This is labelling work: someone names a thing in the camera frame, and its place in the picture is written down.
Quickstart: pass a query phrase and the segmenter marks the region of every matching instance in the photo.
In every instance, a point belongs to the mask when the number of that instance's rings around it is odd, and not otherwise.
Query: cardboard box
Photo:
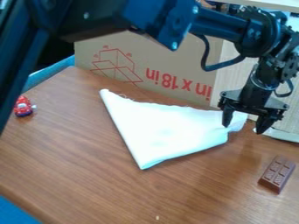
[[[219,62],[222,42],[210,38],[210,64]],[[126,31],[75,43],[75,64],[140,88],[210,105],[216,72],[201,69],[204,50],[204,43],[191,34],[172,52],[149,38]]]
[[[297,22],[297,19],[292,21],[294,25]],[[238,55],[232,43],[216,38],[209,40],[212,47],[209,64]],[[200,67],[204,50],[202,41],[191,34],[176,52],[171,52],[150,39],[126,31],[75,43],[75,64],[140,88],[217,108],[220,92],[243,88],[257,59],[246,59],[238,65],[206,73]],[[294,84],[296,89],[292,96],[282,99],[291,106],[290,110],[274,127],[299,134],[296,98],[299,78]],[[280,93],[286,91],[284,86],[279,89]]]

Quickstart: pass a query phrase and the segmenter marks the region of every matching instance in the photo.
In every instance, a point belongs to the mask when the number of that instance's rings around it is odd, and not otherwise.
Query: small toy
[[[277,156],[261,176],[259,184],[280,193],[295,167],[296,165],[285,157]]]
[[[32,114],[33,109],[35,109],[36,106],[35,105],[31,105],[30,100],[21,95],[20,97],[18,97],[15,108],[13,109],[15,112],[16,116],[29,116],[30,114]]]

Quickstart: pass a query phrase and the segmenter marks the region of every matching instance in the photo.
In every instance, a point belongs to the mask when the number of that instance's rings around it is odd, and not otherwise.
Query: white cloth
[[[142,170],[223,144],[228,132],[241,130],[247,119],[247,114],[235,112],[225,128],[221,111],[136,102],[107,89],[101,90],[100,95]]]

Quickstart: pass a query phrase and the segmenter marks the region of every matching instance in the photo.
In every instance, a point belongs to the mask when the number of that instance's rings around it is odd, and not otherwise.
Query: blue object
[[[39,220],[0,196],[0,224],[39,224]]]
[[[53,75],[61,72],[67,67],[74,66],[74,55],[71,57],[68,57],[66,59],[61,60],[60,62],[49,66],[47,68],[44,68],[36,73],[32,73],[22,90],[22,92],[26,92],[31,88],[36,87],[38,84],[42,83],[43,81],[46,81],[47,79],[50,79]]]

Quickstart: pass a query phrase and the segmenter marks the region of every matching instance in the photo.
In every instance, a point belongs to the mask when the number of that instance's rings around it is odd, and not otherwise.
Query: box diagram
[[[143,80],[135,72],[135,63],[120,49],[102,50],[98,59],[92,62],[95,69],[93,73],[101,74],[122,82],[136,85]]]

